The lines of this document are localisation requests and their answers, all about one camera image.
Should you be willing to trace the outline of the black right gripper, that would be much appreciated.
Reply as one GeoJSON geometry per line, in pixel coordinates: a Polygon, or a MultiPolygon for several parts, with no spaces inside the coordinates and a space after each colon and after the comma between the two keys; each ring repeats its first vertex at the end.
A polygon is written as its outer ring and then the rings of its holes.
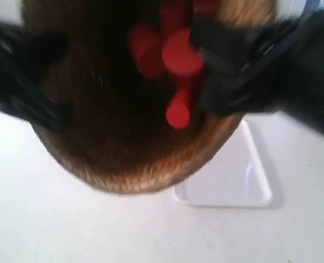
{"type": "Polygon", "coordinates": [[[273,74],[275,49],[250,53],[263,26],[195,22],[189,42],[210,69],[200,107],[215,115],[282,111],[324,136],[324,13],[305,28],[273,74]]]}

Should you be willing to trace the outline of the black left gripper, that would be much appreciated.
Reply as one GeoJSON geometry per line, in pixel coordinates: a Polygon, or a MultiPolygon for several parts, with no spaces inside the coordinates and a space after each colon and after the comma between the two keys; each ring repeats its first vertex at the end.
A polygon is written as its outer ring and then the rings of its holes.
{"type": "Polygon", "coordinates": [[[61,31],[30,33],[0,21],[0,112],[61,131],[72,119],[71,104],[58,104],[40,89],[51,65],[67,52],[68,35],[61,31]]]}

